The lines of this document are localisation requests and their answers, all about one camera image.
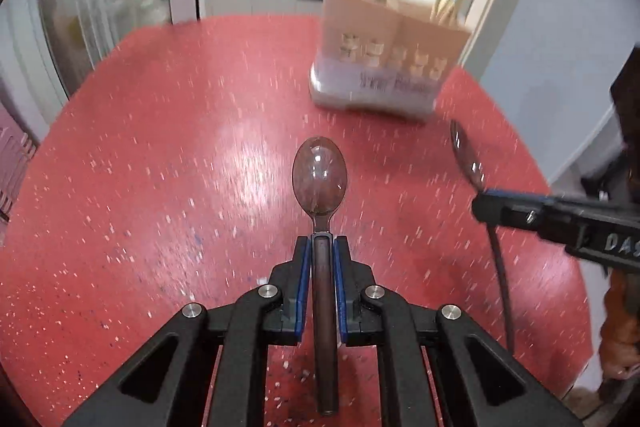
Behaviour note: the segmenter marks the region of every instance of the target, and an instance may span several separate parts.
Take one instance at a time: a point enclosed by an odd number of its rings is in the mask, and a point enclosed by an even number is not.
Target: black ladle
[[[338,411],[338,341],[335,316],[334,236],[329,222],[347,190],[347,166],[337,145],[309,138],[293,160],[293,193],[314,224],[311,235],[311,289],[318,412]]]
[[[451,145],[453,147],[453,155],[456,158],[460,171],[477,192],[484,191],[484,173],[482,172],[482,164],[478,159],[475,149],[466,135],[462,124],[457,120],[451,120]],[[509,295],[509,283],[507,280],[507,272],[504,268],[504,260],[502,259],[502,250],[500,249],[500,240],[495,231],[495,227],[486,226],[489,236],[489,244],[491,252],[494,255],[495,271],[498,277],[498,286],[500,286],[500,298],[502,299],[502,307],[504,312],[504,331],[507,342],[507,350],[513,354],[515,350],[515,330],[513,328],[513,314],[511,312],[511,297]]]

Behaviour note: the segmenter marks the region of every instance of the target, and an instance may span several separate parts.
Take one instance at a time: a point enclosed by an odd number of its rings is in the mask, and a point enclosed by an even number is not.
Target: triangular cutout
[[[476,337],[465,339],[482,392],[489,405],[502,405],[524,394],[524,385]]]
[[[145,403],[155,402],[177,347],[177,335],[165,338],[122,382],[120,391]]]

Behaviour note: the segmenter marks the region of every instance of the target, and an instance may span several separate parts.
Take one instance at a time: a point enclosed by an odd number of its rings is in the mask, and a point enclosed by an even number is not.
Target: screw
[[[460,308],[458,308],[455,304],[447,304],[442,308],[442,314],[446,319],[454,321],[460,318],[462,312],[460,311]]]
[[[371,286],[367,286],[367,289],[364,290],[364,293],[370,299],[380,299],[385,294],[385,289],[382,286],[378,286],[377,284],[372,284]]]
[[[202,313],[202,306],[197,302],[190,302],[182,308],[182,315],[188,319],[193,319]]]
[[[273,297],[274,295],[277,295],[277,293],[278,293],[278,288],[273,284],[263,284],[258,288],[258,295],[260,297],[264,297],[265,299],[268,299],[269,297]]]

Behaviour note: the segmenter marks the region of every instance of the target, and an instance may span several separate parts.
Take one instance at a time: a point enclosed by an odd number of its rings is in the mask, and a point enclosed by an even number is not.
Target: speckled red tabletop
[[[457,303],[492,335],[503,323],[484,228],[459,174],[460,120],[489,186],[548,187],[478,84],[455,71],[428,123],[314,107],[318,22],[225,17],[139,30],[65,107],[28,171],[1,251],[0,355],[44,427],[59,425],[190,299],[233,302],[290,258],[310,220],[290,166],[324,135],[350,172],[332,222],[379,283],[413,303]],[[500,230],[519,360],[556,394],[591,355],[577,263]],[[266,425],[378,425],[374,348],[340,348],[336,418],[314,403],[312,325],[272,348]]]

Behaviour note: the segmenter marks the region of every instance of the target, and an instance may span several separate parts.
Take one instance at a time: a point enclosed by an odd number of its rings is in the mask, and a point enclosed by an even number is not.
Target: light blue wall
[[[481,84],[553,181],[609,118],[640,0],[519,0]]]

